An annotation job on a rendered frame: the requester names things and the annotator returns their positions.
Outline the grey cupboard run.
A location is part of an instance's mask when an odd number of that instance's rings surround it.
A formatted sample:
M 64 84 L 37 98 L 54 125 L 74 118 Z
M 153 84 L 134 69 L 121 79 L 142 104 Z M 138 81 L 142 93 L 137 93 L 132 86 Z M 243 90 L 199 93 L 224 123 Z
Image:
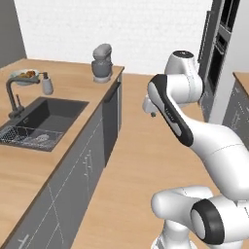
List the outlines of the grey cupboard run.
M 249 95 L 239 81 L 235 81 L 223 125 L 232 129 L 249 150 Z

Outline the grey stand mixer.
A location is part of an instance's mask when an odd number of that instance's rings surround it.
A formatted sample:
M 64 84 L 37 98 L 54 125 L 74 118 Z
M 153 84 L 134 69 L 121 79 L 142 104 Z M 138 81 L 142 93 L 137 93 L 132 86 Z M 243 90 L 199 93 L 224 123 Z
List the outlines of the grey stand mixer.
M 112 76 L 112 47 L 110 44 L 101 44 L 94 49 L 91 62 L 93 80 L 98 83 L 107 83 Z

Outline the bowl of fruit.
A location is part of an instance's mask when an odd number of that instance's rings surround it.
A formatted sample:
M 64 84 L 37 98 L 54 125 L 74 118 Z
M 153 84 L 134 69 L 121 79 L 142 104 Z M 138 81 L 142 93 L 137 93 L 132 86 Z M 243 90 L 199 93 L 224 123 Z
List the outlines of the bowl of fruit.
M 40 72 L 36 69 L 20 69 L 11 73 L 10 77 L 16 79 L 16 83 L 21 86 L 37 84 Z

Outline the dark oven tower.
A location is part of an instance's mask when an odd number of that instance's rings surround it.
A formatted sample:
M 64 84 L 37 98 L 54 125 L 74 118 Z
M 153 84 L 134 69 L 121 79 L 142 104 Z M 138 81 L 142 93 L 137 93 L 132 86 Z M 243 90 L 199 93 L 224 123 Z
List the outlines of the dark oven tower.
M 222 72 L 240 0 L 213 0 L 206 12 L 197 62 L 204 83 L 198 102 L 204 120 L 210 118 L 216 87 Z

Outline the grey soap dispenser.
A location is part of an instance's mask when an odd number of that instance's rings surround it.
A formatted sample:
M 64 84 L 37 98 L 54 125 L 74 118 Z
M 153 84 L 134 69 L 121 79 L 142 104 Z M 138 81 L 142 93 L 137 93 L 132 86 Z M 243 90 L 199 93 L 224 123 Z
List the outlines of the grey soap dispenser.
M 43 93 L 45 95 L 51 95 L 53 93 L 53 84 L 47 72 L 43 73 L 42 84 L 43 84 Z

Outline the dark grey dishwasher door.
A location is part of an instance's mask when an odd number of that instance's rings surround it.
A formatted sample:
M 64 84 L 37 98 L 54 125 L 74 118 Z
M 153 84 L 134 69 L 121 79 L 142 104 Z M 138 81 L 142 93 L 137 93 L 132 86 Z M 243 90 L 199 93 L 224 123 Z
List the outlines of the dark grey dishwasher door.
M 105 163 L 112 154 L 122 125 L 122 79 L 111 86 L 102 104 Z

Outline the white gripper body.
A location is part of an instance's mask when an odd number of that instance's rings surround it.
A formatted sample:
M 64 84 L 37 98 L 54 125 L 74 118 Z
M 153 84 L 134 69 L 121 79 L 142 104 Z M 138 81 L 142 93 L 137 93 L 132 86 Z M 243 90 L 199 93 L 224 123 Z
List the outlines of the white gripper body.
M 147 114 L 156 114 L 158 111 L 157 106 L 152 102 L 149 95 L 146 95 L 142 104 L 142 108 Z

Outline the grey cupboard door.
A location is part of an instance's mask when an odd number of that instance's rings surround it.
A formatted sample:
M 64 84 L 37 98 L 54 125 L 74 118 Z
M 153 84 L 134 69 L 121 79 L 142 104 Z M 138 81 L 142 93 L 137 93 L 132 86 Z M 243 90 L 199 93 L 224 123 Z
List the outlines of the grey cupboard door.
M 29 238 L 22 249 L 62 249 L 64 239 L 50 186 L 39 194 L 3 249 L 18 249 L 18 239 Z
M 90 177 L 84 166 L 88 150 L 91 150 L 93 169 Z M 62 249 L 71 248 L 104 165 L 102 105 L 99 105 L 49 184 L 64 239 Z

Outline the black sink basin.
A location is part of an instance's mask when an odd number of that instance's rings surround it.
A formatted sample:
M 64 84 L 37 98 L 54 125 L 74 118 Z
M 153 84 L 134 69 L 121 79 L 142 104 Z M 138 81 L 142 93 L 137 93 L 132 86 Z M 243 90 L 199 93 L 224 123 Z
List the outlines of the black sink basin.
M 38 97 L 18 117 L 0 126 L 0 130 L 15 125 L 58 131 L 64 135 L 88 104 L 87 101 Z

